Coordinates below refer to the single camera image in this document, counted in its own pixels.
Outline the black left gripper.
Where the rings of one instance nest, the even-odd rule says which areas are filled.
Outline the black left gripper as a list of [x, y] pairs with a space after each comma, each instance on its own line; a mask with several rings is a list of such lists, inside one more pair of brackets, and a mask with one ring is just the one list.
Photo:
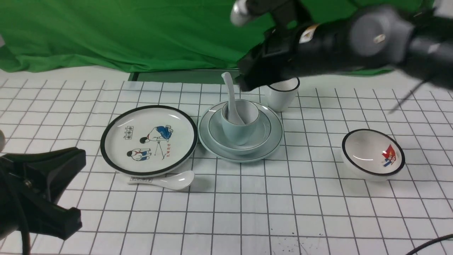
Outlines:
[[77, 147], [38, 154], [1, 156], [1, 239], [19, 230], [17, 209], [6, 184], [16, 190], [30, 233], [66, 240], [82, 227], [81, 210], [58, 202], [76, 175], [86, 166], [86, 152]]

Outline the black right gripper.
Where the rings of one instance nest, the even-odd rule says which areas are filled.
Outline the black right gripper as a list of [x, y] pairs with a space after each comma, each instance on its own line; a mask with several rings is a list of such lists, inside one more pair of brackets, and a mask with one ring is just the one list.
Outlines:
[[237, 62], [241, 91], [292, 79], [358, 68], [346, 43], [344, 19], [317, 24], [299, 0], [237, 0], [231, 11], [233, 25], [242, 27], [269, 14], [274, 26], [264, 41]]

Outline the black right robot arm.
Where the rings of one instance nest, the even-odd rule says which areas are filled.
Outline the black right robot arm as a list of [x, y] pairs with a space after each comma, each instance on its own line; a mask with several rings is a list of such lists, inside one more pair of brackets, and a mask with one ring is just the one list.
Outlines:
[[237, 62], [236, 82], [242, 91], [294, 77], [387, 66], [452, 89], [452, 18], [432, 10], [412, 14], [378, 4], [319, 24], [299, 0], [237, 0], [230, 18], [242, 27], [267, 13], [275, 26]]

